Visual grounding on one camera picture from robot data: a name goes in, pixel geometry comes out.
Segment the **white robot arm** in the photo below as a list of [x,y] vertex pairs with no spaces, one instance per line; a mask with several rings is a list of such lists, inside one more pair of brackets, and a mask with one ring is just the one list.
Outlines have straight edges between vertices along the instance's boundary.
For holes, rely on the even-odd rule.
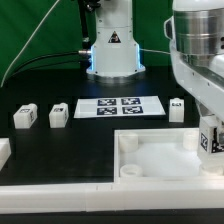
[[[116,81],[145,70],[133,38],[132,0],[90,0],[96,41],[90,48],[89,77]],[[201,141],[224,146],[224,0],[173,0],[164,22],[176,81],[214,119],[200,128]]]

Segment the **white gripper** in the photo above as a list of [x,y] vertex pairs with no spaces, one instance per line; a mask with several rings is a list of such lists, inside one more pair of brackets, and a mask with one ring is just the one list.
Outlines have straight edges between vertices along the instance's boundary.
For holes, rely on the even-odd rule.
[[[211,74],[191,68],[175,49],[170,50],[174,77],[177,83],[199,103],[224,122],[224,86]],[[215,131],[218,146],[224,146],[224,123],[219,121]]]

